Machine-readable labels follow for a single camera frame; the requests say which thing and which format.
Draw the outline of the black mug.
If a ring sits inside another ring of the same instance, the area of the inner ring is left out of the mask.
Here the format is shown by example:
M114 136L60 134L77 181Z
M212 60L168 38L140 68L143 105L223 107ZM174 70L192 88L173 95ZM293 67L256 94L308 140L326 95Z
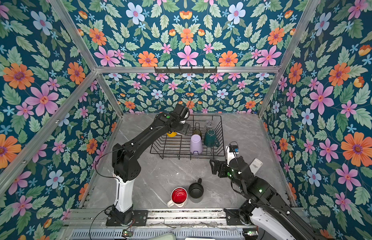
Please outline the black mug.
M192 183L188 188L188 193L191 198L200 199L204 194L204 187L202 185L202 178L197 182Z

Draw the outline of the olive glass cup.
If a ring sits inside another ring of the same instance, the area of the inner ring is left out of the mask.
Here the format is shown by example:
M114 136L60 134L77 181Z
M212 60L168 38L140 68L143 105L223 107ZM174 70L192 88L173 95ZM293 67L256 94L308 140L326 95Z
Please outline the olive glass cup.
M199 135L202 138L202 132L199 123L195 123L193 127L193 135Z

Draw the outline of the black wire dish rack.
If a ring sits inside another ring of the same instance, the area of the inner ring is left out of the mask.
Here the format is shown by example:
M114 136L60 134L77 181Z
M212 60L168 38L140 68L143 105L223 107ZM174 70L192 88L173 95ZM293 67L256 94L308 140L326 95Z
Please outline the black wire dish rack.
M193 127L195 123L200 124L202 132L202 143L204 142L205 133L207 132L204 128L205 122L207 120L214 121L214 129L219 140L220 146L208 148L203 145L203 152L201 155L192 155L190 153L190 138L193 135ZM189 158L189 159L213 159L216 160L219 157L225 156L224 149L224 134L223 134L223 124L222 117L219 115L192 115L187 120L186 123L190 124L191 129L188 135L181 136L177 135L173 138L164 135L157 139L150 148L150 153L164 158Z

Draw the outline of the clear plastic cup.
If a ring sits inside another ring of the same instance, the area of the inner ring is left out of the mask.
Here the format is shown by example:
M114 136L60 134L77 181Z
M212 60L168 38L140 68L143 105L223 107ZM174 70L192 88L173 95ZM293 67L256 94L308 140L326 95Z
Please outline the clear plastic cup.
M207 120L205 122L204 128L205 128L206 131L214 129L214 121Z

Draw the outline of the yellow mug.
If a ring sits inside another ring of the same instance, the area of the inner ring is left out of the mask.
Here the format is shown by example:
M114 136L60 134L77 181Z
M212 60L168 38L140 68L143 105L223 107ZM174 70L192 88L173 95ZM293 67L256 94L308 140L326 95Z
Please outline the yellow mug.
M176 132L167 133L167 136L170 137L170 138L173 138L173 137L175 137L177 135L178 134Z

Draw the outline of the dark green mug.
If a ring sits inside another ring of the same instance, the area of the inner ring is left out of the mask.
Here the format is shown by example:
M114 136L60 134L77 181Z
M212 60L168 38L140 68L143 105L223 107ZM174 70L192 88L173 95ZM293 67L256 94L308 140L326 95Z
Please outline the dark green mug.
M207 146L208 148L220 146L215 130L213 129L207 130L204 137L204 145Z

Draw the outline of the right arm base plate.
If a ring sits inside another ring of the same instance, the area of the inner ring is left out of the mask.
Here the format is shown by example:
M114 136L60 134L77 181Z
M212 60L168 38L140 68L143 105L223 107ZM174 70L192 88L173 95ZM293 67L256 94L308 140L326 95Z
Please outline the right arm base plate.
M226 224L228 226L246 226L248 224L244 223L239 217L238 209L223 209L226 215Z

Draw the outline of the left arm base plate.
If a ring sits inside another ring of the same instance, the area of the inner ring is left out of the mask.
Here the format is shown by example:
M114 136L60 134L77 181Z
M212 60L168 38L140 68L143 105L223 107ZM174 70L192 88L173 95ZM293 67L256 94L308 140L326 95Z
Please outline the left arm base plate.
M111 210L106 222L107 227L142 227L148 220L147 210L128 210L121 213L118 210Z

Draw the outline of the lilac plastic cup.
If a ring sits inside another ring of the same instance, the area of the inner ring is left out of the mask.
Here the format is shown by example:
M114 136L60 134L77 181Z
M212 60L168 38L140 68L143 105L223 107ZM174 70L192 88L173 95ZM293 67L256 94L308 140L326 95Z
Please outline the lilac plastic cup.
M201 136L198 134L192 135L190 138L190 153L192 155L201 155L203 152L203 145Z

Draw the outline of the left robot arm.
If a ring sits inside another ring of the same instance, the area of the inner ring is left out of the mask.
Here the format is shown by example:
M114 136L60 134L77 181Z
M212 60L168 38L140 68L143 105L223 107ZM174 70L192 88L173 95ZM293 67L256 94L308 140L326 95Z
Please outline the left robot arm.
M112 152L113 179L116 180L116 198L109 213L107 226L128 226L133 222L133 188L141 172L139 158L157 139L167 133L186 136L189 109L177 104L171 112L162 112L140 134L123 145L115 144Z

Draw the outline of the red and white mug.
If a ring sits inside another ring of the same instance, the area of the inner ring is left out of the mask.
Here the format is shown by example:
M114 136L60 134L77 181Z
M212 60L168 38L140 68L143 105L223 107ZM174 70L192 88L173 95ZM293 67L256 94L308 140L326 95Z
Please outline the red and white mug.
M188 192L183 187L178 187L172 191L171 200L167 203L168 208L176 206L182 208L188 201Z

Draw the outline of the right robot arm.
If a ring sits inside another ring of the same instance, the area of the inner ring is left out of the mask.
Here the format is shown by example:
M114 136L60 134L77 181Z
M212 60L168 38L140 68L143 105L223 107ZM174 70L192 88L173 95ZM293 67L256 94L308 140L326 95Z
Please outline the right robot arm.
M212 174L229 178L233 190L246 201L238 209L244 224L254 224L277 240L324 240L320 231L312 228L282 199L276 189L266 180L255 176L262 161L254 159L247 164L243 157L229 161L210 160Z

